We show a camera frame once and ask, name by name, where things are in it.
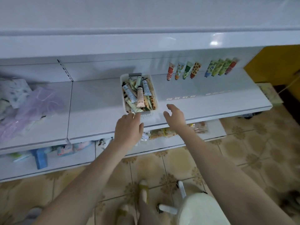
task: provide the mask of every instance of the hand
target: hand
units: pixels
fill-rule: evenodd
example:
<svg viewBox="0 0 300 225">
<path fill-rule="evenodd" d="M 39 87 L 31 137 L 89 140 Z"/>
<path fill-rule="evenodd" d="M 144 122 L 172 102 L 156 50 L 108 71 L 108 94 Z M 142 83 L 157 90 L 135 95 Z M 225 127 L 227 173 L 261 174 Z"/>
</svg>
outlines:
<svg viewBox="0 0 300 225">
<path fill-rule="evenodd" d="M 141 123 L 141 113 L 123 115 L 115 127 L 114 142 L 126 150 L 131 149 L 142 138 L 144 123 Z"/>
<path fill-rule="evenodd" d="M 181 110 L 179 110 L 174 104 L 167 104 L 167 108 L 172 112 L 172 115 L 170 116 L 167 111 L 164 111 L 163 115 L 168 125 L 175 130 L 175 132 L 187 126 L 185 116 Z"/>
</svg>

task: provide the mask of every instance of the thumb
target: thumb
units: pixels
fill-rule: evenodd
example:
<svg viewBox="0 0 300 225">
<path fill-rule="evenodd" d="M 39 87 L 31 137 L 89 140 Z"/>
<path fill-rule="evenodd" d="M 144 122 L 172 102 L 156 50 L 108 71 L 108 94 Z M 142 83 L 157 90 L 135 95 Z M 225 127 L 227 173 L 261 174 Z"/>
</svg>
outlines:
<svg viewBox="0 0 300 225">
<path fill-rule="evenodd" d="M 170 114 L 169 114 L 167 111 L 164 111 L 164 112 L 163 112 L 163 115 L 164 115 L 166 121 L 169 122 L 169 119 L 170 119 L 170 117 L 171 117 Z"/>
<path fill-rule="evenodd" d="M 144 123 L 140 124 L 140 126 L 139 126 L 139 132 L 140 132 L 141 135 L 143 134 L 143 132 L 144 132 Z"/>
</svg>

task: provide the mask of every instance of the stool leg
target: stool leg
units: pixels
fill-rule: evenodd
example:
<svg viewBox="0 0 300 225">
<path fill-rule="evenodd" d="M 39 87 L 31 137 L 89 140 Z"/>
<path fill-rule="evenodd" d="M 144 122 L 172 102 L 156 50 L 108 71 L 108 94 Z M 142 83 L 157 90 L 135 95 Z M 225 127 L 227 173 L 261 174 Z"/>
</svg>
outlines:
<svg viewBox="0 0 300 225">
<path fill-rule="evenodd" d="M 158 204 L 157 205 L 157 211 L 159 213 L 168 212 L 168 213 L 171 213 L 171 214 L 174 214 L 174 215 L 177 214 L 177 208 L 174 208 L 174 207 L 171 207 L 171 206 L 168 206 L 168 205 L 163 205 L 163 204 Z"/>
<path fill-rule="evenodd" d="M 184 199 L 187 195 L 186 195 L 186 193 L 185 193 L 185 188 L 184 188 L 184 186 L 183 186 L 183 182 L 182 182 L 182 181 L 178 181 L 178 182 L 177 182 L 177 186 L 178 186 L 178 188 L 179 188 L 179 190 L 180 190 L 182 199 Z"/>
</svg>

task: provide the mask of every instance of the forearm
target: forearm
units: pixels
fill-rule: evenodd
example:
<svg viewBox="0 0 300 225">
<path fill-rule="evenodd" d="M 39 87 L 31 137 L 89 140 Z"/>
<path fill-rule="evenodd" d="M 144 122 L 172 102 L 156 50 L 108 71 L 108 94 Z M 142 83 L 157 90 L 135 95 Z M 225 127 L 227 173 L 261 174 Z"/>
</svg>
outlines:
<svg viewBox="0 0 300 225">
<path fill-rule="evenodd" d="M 85 225 L 114 168 L 126 150 L 112 142 L 35 221 L 43 225 Z"/>
<path fill-rule="evenodd" d="M 294 224 L 241 169 L 208 150 L 191 128 L 178 134 L 231 224 Z"/>
</svg>

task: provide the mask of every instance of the purple plastic bag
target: purple plastic bag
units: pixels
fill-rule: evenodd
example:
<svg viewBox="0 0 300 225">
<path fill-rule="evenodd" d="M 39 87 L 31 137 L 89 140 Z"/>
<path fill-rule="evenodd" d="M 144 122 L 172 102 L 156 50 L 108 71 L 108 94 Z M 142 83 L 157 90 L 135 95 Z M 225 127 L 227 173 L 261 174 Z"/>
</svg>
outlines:
<svg viewBox="0 0 300 225">
<path fill-rule="evenodd" d="M 38 86 L 19 109 L 9 108 L 9 115 L 0 123 L 0 143 L 15 137 L 33 121 L 63 108 L 64 102 L 55 90 Z"/>
</svg>

